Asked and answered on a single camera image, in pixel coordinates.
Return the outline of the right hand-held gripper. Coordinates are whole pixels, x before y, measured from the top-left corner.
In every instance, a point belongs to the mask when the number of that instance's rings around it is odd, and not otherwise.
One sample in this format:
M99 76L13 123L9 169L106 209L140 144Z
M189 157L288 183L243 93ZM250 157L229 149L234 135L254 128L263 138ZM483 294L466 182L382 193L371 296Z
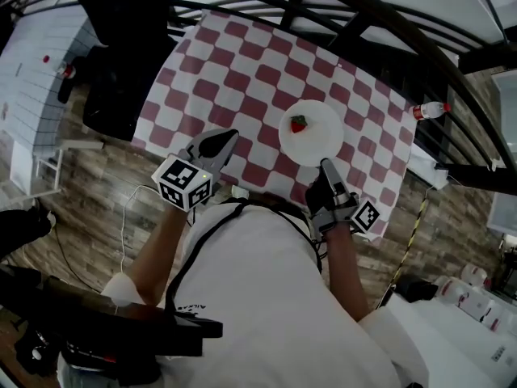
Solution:
M325 233L344 222L353 233L368 233L380 217L375 205L347 190L330 159L322 159L321 169L324 175L319 175L305 192L314 231Z

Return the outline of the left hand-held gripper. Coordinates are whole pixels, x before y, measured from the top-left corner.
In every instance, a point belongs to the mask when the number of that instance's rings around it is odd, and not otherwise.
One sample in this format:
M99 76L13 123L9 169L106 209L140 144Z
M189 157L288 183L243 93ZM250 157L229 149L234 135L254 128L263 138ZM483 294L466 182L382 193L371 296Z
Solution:
M205 204L216 191L238 141L236 129L197 135L186 149L168 156L151 175L162 199L184 212Z

